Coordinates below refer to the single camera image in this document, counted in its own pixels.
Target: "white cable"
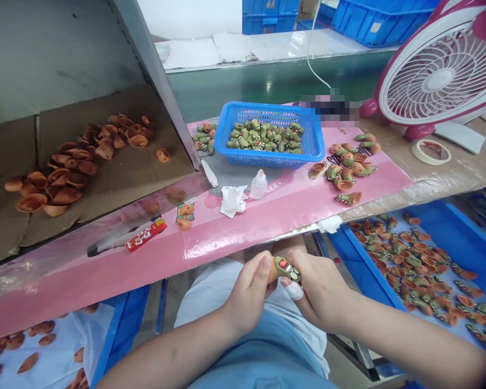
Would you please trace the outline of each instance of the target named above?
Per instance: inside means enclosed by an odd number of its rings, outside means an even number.
[[[308,60],[308,66],[309,66],[309,69],[312,71],[313,75],[316,78],[318,78],[321,83],[323,83],[325,86],[327,86],[328,88],[331,89],[331,86],[329,86],[329,84],[326,81],[324,81],[322,78],[320,78],[319,75],[317,73],[315,73],[315,71],[313,70],[312,66],[309,64],[309,44],[312,41],[312,34],[313,34],[313,30],[315,29],[315,22],[317,21],[317,16],[319,15],[319,9],[320,9],[320,3],[321,2],[322,2],[322,0],[319,0],[319,3],[317,4],[317,10],[315,11],[315,18],[313,19],[312,30],[309,32],[308,48],[306,50],[306,60]]]

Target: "blue plastic crate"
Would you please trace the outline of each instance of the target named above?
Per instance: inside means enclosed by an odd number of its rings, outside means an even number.
[[[400,45],[423,25],[440,0],[340,0],[331,27],[368,47]]]
[[[297,13],[301,0],[243,0],[243,15]]]
[[[103,301],[115,307],[115,311],[97,362],[91,388],[95,387],[108,370],[130,352],[133,340],[142,324],[149,292],[150,285],[146,285]]]
[[[460,267],[478,274],[475,284],[486,294],[486,234],[447,200],[407,208],[421,219],[421,227]],[[406,311],[369,254],[346,224],[327,234],[360,291],[380,303]]]
[[[299,106],[230,102],[221,110],[214,148],[236,165],[268,166],[278,169],[298,169],[308,162],[319,162],[326,155],[320,120],[315,120],[311,110]],[[290,154],[270,151],[229,149],[227,142],[234,129],[234,123],[257,119],[278,127],[289,126],[291,122],[300,123],[305,133],[302,136],[304,154]]]
[[[297,31],[305,31],[311,30],[313,26],[313,20],[305,20],[305,21],[298,21],[297,22]],[[315,30],[323,30],[328,28],[328,26],[316,21],[315,23]]]
[[[276,16],[243,15],[244,35],[293,31],[297,13]]]
[[[325,25],[331,25],[333,18],[335,17],[336,8],[330,7],[327,4],[320,4],[319,13],[317,14],[317,22],[324,23]]]

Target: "white sheet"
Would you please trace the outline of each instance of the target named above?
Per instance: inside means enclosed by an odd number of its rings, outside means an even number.
[[[25,341],[19,349],[4,350],[0,355],[0,364],[3,365],[0,389],[64,389],[82,367],[90,384],[113,312],[112,306],[99,304],[93,314],[71,312],[65,318],[54,319],[56,340],[44,347],[38,345],[44,335],[31,338],[28,331],[24,332]],[[74,362],[74,353],[81,347],[85,347],[85,353],[83,363],[78,364]],[[35,352],[38,353],[38,361],[34,367],[17,374],[23,361]]]

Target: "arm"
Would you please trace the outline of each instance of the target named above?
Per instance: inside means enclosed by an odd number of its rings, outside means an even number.
[[[379,353],[425,387],[474,388],[486,380],[486,353],[451,332],[349,289],[333,261],[295,250],[287,259],[302,275],[303,291],[281,283],[313,325]]]
[[[250,260],[231,295],[214,312],[164,333],[139,347],[110,370],[97,389],[182,388],[209,368],[261,318],[272,257]]]

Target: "person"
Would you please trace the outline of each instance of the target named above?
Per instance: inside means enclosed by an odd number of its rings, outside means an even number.
[[[307,253],[302,237],[272,252],[299,270],[302,288],[285,277],[268,284],[269,251],[203,265],[175,328],[127,355],[97,388],[333,388],[326,333],[365,345],[427,388],[486,382],[483,350],[354,292],[333,261]]]

